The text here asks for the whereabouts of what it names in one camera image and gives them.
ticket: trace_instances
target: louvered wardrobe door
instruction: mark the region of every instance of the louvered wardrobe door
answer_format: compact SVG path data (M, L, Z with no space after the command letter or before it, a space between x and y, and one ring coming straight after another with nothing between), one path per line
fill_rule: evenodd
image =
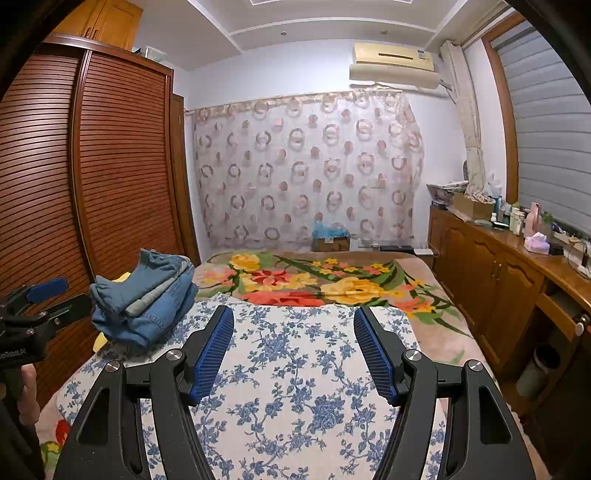
M40 48L0 102L0 294L61 275L70 290L57 301L88 291L68 155L80 57L73 48ZM41 405L88 359L93 331L84 320L50 344L51 365L37 365ZM75 350L63 342L72 337L78 338Z
M168 152L170 78L93 52L80 119L83 215L95 274L135 267L140 248L181 253Z

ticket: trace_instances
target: human hand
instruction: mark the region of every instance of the human hand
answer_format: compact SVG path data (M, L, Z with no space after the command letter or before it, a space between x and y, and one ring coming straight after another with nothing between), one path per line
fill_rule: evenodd
M37 403L37 371L32 364L21 367L23 389L17 401L18 419L23 425L35 425L39 421L41 408ZM0 384L0 400L6 397L6 385Z

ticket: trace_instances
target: pink bottle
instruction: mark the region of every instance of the pink bottle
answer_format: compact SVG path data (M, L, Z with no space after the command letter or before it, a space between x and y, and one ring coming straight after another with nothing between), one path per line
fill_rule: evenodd
M531 212L525 218L523 236L527 238L538 231L540 231L540 204L531 202Z

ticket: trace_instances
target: cardboard box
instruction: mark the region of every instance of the cardboard box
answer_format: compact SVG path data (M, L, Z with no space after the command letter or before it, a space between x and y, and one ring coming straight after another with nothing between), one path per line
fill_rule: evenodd
M453 195L453 206L473 220L477 218L490 220L492 212L495 209L494 203L475 202L474 200L470 200L463 193L455 193Z
M326 242L324 238L314 238L312 240L313 252L348 252L349 251L349 237L336 236L333 237L332 242Z

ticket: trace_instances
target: ceiling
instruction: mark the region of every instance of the ceiling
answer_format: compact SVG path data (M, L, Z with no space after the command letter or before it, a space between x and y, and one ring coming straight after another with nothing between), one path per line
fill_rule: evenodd
M242 51L303 40L349 39L438 51L462 41L504 0L132 0L144 9L136 46L184 70Z

